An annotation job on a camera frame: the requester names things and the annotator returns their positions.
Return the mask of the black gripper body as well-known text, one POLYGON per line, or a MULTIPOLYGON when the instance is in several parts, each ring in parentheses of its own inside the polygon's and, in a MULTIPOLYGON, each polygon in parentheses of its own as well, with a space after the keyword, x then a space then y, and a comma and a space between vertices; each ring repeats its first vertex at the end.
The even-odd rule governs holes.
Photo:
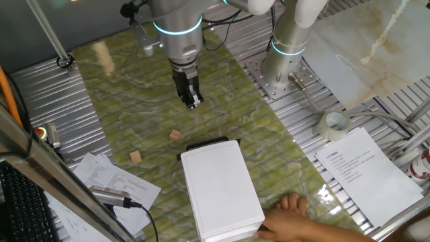
POLYGON ((197 64, 180 66, 172 64, 173 80, 175 82, 178 96, 182 102, 184 98, 190 99, 189 86, 198 88, 198 67, 197 64))

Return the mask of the person's bare hand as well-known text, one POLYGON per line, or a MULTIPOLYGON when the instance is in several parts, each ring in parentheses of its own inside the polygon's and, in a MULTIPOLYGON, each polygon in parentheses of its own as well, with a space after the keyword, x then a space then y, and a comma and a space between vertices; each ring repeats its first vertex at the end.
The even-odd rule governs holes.
POLYGON ((264 210, 265 219, 254 234, 270 241, 310 241, 312 221, 306 210, 307 198, 293 192, 284 196, 276 208, 264 210))

